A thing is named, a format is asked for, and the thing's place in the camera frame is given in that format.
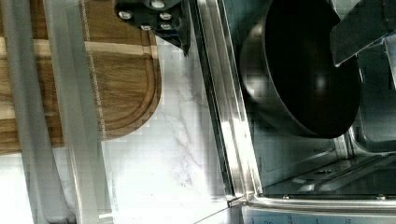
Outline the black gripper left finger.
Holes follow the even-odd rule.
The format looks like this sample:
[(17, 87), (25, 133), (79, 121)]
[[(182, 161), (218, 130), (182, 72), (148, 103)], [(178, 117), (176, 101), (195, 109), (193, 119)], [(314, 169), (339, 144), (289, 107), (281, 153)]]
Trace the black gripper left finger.
[(180, 48), (187, 56), (191, 46), (188, 0), (114, 0), (118, 18), (143, 31), (150, 31)]

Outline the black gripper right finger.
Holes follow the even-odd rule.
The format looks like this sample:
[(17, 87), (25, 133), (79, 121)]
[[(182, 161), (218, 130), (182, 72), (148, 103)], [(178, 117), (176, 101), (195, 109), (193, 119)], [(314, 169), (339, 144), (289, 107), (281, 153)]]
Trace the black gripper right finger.
[(330, 32), (335, 66), (395, 32), (396, 0), (360, 0)]

